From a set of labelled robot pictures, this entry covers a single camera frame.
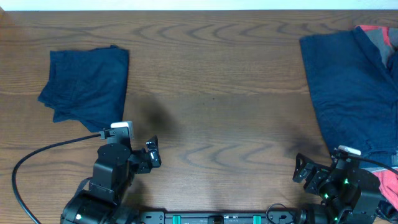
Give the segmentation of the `dark navy shorts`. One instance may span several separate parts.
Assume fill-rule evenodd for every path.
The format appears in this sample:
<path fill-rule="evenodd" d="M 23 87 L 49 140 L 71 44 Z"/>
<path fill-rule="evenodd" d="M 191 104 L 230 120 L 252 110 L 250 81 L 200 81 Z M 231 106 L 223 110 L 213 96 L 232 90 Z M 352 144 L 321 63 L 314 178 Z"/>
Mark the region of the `dark navy shorts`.
<path fill-rule="evenodd" d="M 50 52 L 49 79 L 38 101 L 54 110 L 53 122 L 76 120 L 89 131 L 123 119 L 129 51 L 115 45 Z"/>

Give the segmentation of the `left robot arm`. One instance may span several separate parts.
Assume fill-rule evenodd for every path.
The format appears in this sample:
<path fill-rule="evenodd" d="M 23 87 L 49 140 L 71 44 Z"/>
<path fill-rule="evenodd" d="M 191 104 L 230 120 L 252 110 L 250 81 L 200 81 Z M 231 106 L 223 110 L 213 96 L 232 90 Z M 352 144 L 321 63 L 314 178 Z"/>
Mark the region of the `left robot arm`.
<path fill-rule="evenodd" d="M 91 177 L 82 180 L 60 217 L 69 224 L 139 223 L 139 211 L 122 205 L 136 174 L 147 174 L 161 166 L 159 140 L 153 136 L 140 150 L 131 148 L 131 129 L 99 132 L 107 144 L 98 150 Z"/>

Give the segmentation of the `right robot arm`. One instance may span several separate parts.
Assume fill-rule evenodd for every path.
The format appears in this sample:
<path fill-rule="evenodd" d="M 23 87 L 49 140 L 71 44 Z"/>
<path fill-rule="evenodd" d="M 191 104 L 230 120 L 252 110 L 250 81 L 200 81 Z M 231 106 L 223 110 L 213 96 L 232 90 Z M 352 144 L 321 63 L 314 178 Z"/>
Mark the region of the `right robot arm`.
<path fill-rule="evenodd" d="M 319 196 L 320 204 L 308 204 L 295 215 L 295 223 L 368 224 L 376 219 L 382 198 L 378 177 L 359 167 L 361 158 L 339 149 L 327 167 L 307 156 L 296 156 L 292 180 L 305 181 L 303 189 Z"/>

